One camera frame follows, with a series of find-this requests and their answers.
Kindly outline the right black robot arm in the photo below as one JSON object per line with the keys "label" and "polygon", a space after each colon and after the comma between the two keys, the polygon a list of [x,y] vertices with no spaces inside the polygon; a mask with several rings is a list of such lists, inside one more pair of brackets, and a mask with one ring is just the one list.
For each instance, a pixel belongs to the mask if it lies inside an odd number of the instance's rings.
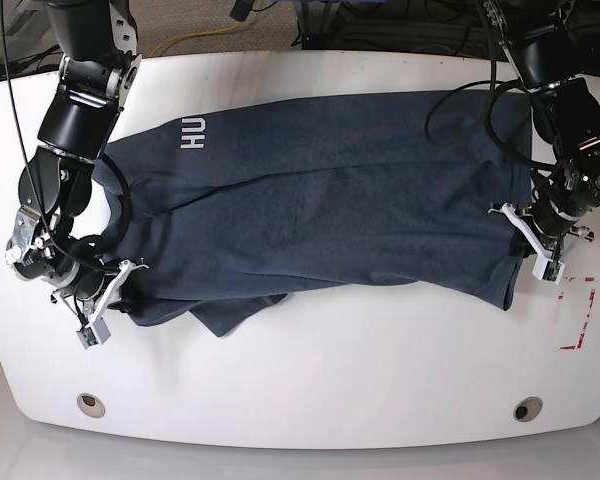
{"label": "right black robot arm", "polygon": [[[71,298],[80,330],[87,332],[119,303],[135,267],[103,259],[124,239],[132,218],[130,187],[105,147],[142,56],[127,1],[47,1],[44,9],[63,53],[59,83],[38,132],[40,144],[24,159],[5,256],[24,279],[46,280],[56,296]],[[74,220],[90,202],[99,164],[118,182],[120,213],[109,233],[77,239]]]}

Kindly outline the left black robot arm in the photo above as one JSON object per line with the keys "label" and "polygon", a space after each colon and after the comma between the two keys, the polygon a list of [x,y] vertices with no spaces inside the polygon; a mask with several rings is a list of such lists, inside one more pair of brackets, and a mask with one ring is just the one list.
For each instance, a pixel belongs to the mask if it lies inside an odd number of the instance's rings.
{"label": "left black robot arm", "polygon": [[495,98],[518,89],[531,100],[533,124],[552,147],[547,165],[524,154],[533,190],[527,207],[499,207],[535,251],[538,264],[562,267],[564,238],[600,207],[600,105],[581,77],[581,63],[566,27],[565,1],[486,1],[483,14],[499,31],[516,79],[499,85]]}

